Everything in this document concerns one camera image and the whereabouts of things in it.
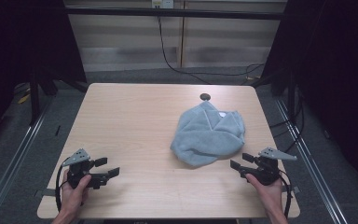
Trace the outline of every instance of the hand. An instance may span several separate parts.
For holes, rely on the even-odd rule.
[[[91,180],[91,175],[85,175],[81,178],[79,184],[75,189],[66,182],[68,170],[63,175],[62,183],[62,207],[60,213],[54,218],[53,223],[70,223],[73,221],[79,212],[80,206],[89,197],[88,183]]]
[[[264,186],[253,175],[247,174],[246,179],[257,190],[271,223],[287,224],[287,219],[282,210],[282,181],[277,179],[274,183]]]

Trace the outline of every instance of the crumpled cloth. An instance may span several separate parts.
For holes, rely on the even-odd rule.
[[[179,118],[171,150],[180,161],[192,166],[207,165],[241,149],[244,133],[237,111],[219,111],[204,101]]]

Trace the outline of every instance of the small round object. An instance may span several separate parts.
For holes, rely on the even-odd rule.
[[[203,101],[209,101],[209,100],[211,100],[211,95],[208,93],[203,93],[200,95],[200,99]]]

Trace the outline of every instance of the wooden table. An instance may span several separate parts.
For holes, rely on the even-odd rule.
[[[241,153],[254,156],[275,147],[255,89],[240,86],[166,84],[92,84],[49,181],[55,188],[58,167],[80,148],[92,159],[107,157],[108,163],[93,168],[105,173],[120,167],[120,175],[106,186],[89,191],[82,207],[83,218],[242,218],[264,217],[255,189],[231,169],[229,159],[193,168],[179,161],[170,150],[179,117],[202,102],[219,110],[237,110],[245,124]],[[45,196],[37,214],[57,215],[54,197]],[[296,198],[289,217],[299,215]]]

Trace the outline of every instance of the gray carpet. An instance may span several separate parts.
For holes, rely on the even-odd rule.
[[[186,71],[214,72],[238,74],[244,68],[193,68]],[[259,76],[261,69],[250,74]],[[197,75],[212,84],[240,85],[244,76],[208,76]],[[153,69],[142,71],[122,71],[115,73],[90,73],[89,83],[92,82],[132,82],[132,83],[180,83],[205,84],[202,81],[185,74],[178,74],[169,69]],[[59,158],[62,147],[75,120],[84,93],[73,90],[65,84],[58,83],[59,92],[45,116],[44,122],[21,165],[11,188],[0,207],[0,223],[49,223],[37,217],[36,210],[40,199],[34,197],[38,189],[46,187],[54,166]],[[275,103],[275,98],[269,92],[269,86],[256,89],[263,106],[269,125],[282,121]],[[28,129],[30,120],[30,102],[17,105],[17,97],[6,113],[0,132],[0,177],[13,157],[23,136]],[[304,105],[305,128],[302,136],[308,145],[313,158],[316,160],[326,182],[337,197],[345,217],[349,223],[358,223],[358,174],[342,157],[339,147],[334,140],[325,138],[324,127]],[[298,115],[298,126],[301,127],[301,115]],[[286,132],[285,125],[271,128],[278,149],[285,150],[293,139]],[[301,158],[296,147],[291,154]],[[290,223],[334,223],[324,201],[313,183],[309,171],[302,160],[284,163],[287,173],[291,176],[293,185],[300,189],[296,195],[301,209],[299,217],[290,219]],[[85,223],[103,223],[102,220],[86,220]],[[269,223],[265,218],[241,220],[241,223]]]

